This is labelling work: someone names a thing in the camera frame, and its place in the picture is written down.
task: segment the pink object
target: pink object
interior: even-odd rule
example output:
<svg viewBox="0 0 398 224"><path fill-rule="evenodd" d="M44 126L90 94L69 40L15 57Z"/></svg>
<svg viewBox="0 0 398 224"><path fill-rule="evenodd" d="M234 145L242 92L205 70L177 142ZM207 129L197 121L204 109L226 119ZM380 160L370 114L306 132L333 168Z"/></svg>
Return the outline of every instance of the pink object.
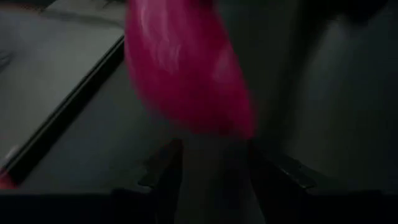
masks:
<svg viewBox="0 0 398 224"><path fill-rule="evenodd" d="M15 189L16 186L5 172L0 172L0 190Z"/></svg>
<svg viewBox="0 0 398 224"><path fill-rule="evenodd" d="M130 0L126 62L150 107L194 132L248 139L248 91L211 2Z"/></svg>

